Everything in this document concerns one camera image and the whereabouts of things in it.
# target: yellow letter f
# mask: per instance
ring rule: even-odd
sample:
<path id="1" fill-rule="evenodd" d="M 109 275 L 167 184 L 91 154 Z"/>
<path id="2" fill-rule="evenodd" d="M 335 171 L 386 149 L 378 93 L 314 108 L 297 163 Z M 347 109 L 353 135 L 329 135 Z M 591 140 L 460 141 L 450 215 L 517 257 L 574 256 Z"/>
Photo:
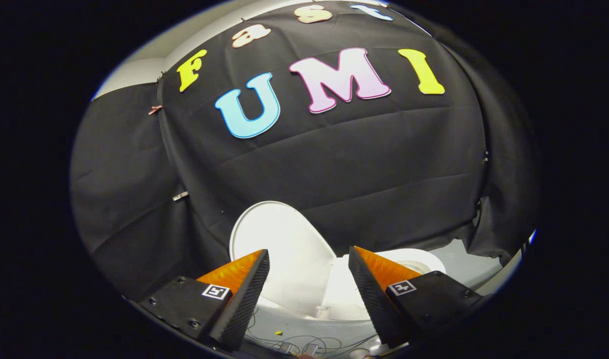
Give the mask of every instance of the yellow letter f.
<path id="1" fill-rule="evenodd" d="M 178 67 L 176 72 L 181 75 L 181 92 L 183 92 L 188 86 L 193 84 L 196 79 L 198 79 L 198 73 L 194 73 L 194 71 L 200 70 L 202 61 L 200 61 L 199 57 L 203 57 L 205 54 L 207 54 L 207 50 L 200 50 L 197 52 L 197 54 L 190 57 L 190 59 Z"/>

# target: floor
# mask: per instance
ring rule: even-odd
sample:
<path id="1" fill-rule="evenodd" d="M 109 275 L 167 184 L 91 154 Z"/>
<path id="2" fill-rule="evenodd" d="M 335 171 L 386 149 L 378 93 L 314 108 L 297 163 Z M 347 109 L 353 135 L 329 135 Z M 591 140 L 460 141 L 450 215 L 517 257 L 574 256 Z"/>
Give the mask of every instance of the floor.
<path id="1" fill-rule="evenodd" d="M 473 290 L 478 290 L 502 270 L 499 259 L 467 254 L 459 239 L 430 252 L 442 261 L 446 274 Z M 484 288 L 485 294 L 493 291 L 490 287 Z M 309 344 L 318 345 L 317 358 L 348 359 L 351 350 L 356 348 L 370 350 L 372 355 L 389 351 L 379 342 L 370 321 L 307 320 L 270 307 L 256 307 L 246 338 L 276 350 L 288 343 L 293 346 L 284 345 L 283 348 L 291 349 L 295 354 L 304 352 Z"/>

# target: cutout letter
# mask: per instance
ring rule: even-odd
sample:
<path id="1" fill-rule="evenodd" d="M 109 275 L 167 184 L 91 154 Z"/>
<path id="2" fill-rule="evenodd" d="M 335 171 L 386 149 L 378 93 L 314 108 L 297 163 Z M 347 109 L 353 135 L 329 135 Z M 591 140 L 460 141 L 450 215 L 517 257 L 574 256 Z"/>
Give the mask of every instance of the cutout letter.
<path id="1" fill-rule="evenodd" d="M 271 29 L 265 29 L 263 25 L 251 25 L 247 29 L 243 29 L 237 34 L 235 34 L 234 37 L 231 38 L 232 40 L 234 40 L 231 45 L 232 47 L 242 47 L 254 41 L 255 39 L 267 36 L 267 34 L 269 34 L 270 32 Z"/>
<path id="2" fill-rule="evenodd" d="M 379 18 L 380 20 L 393 21 L 392 17 L 384 16 L 383 14 L 380 14 L 380 11 L 372 7 L 366 7 L 364 5 L 353 5 L 351 7 L 354 9 L 362 10 L 373 17 Z"/>
<path id="3" fill-rule="evenodd" d="M 437 79 L 435 79 L 433 71 L 431 71 L 431 68 L 426 63 L 426 55 L 424 55 L 423 52 L 403 48 L 402 50 L 398 50 L 398 53 L 410 61 L 420 79 L 418 88 L 422 93 L 426 93 L 427 95 L 441 95 L 444 93 L 444 86 L 439 84 Z"/>
<path id="4" fill-rule="evenodd" d="M 336 100 L 327 96 L 322 85 L 344 102 L 351 101 L 353 79 L 357 82 L 356 95 L 364 100 L 391 93 L 391 88 L 382 83 L 373 70 L 364 48 L 346 48 L 340 51 L 338 70 L 313 57 L 292 64 L 289 70 L 299 73 L 302 77 L 311 95 L 309 111 L 314 114 L 329 111 L 336 106 Z"/>
<path id="5" fill-rule="evenodd" d="M 234 137 L 248 139 L 270 129 L 280 116 L 280 104 L 269 80 L 271 73 L 258 75 L 247 82 L 247 88 L 255 89 L 263 105 L 263 114 L 255 120 L 248 120 L 238 101 L 239 89 L 232 89 L 216 101 L 216 109 L 222 112 L 225 124 Z"/>
<path id="6" fill-rule="evenodd" d="M 207 50 L 200 50 L 176 70 L 176 72 L 181 75 L 181 92 L 198 79 L 198 73 L 194 73 L 194 71 L 200 70 L 202 61 L 200 61 L 199 57 L 203 57 L 205 54 L 207 54 Z"/>
<path id="7" fill-rule="evenodd" d="M 318 21 L 329 20 L 333 15 L 324 10 L 324 7 L 320 5 L 309 5 L 298 7 L 294 11 L 295 16 L 298 16 L 298 21 L 304 23 L 312 23 Z"/>

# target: clothespin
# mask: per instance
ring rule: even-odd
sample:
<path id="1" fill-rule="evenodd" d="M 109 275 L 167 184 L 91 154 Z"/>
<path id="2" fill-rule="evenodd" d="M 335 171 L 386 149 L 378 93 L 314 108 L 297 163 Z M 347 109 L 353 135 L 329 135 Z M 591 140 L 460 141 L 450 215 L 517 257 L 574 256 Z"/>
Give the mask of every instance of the clothespin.
<path id="1" fill-rule="evenodd" d="M 163 108 L 163 106 L 161 106 L 161 105 L 158 105 L 158 106 L 152 106 L 152 110 L 150 111 L 150 113 L 148 113 L 148 115 L 153 115 L 153 114 L 155 114 L 156 112 L 158 112 L 158 110 L 159 110 L 159 109 L 162 109 L 162 108 Z"/>

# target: white wall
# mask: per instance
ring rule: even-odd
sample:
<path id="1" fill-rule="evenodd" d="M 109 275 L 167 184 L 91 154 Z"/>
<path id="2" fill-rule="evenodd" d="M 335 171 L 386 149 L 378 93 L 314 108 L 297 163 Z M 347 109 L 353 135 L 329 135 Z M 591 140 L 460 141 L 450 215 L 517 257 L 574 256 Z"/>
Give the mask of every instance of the white wall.
<path id="1" fill-rule="evenodd" d="M 312 0 L 233 0 L 196 14 L 130 55 L 107 77 L 94 98 L 126 86 L 155 82 L 161 71 L 167 71 L 200 44 L 237 25 L 241 18 L 252 18 L 273 9 L 305 2 Z M 386 6 L 386 2 L 375 0 L 351 2 Z"/>

